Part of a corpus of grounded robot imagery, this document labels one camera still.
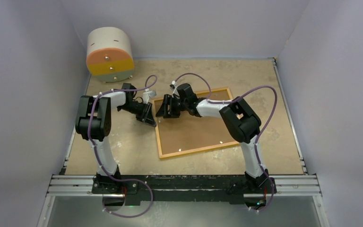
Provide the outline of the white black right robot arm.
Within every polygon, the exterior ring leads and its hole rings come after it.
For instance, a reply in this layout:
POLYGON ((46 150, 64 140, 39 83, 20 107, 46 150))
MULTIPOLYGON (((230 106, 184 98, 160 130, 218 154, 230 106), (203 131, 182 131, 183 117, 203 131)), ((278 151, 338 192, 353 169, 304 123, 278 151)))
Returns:
POLYGON ((247 188, 259 192, 268 180, 266 166, 261 160, 259 136, 261 119, 242 98, 211 100, 198 97, 188 83, 175 87, 176 94, 165 94, 157 117, 178 118, 186 111, 195 117, 216 117, 223 120, 231 137, 239 142, 245 161, 247 188))

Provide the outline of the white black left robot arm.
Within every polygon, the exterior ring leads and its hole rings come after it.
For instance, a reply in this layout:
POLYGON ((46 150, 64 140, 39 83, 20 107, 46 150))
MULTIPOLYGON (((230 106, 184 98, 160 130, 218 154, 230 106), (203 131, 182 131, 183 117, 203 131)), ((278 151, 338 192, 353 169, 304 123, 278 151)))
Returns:
POLYGON ((135 115, 137 121, 156 127, 150 102, 138 102, 139 91, 130 83, 121 89, 112 89, 97 96, 82 96, 79 101, 75 130, 91 146, 98 165, 96 184, 109 193, 121 190, 122 183, 118 164, 115 162, 108 136, 112 127, 112 109, 135 115))

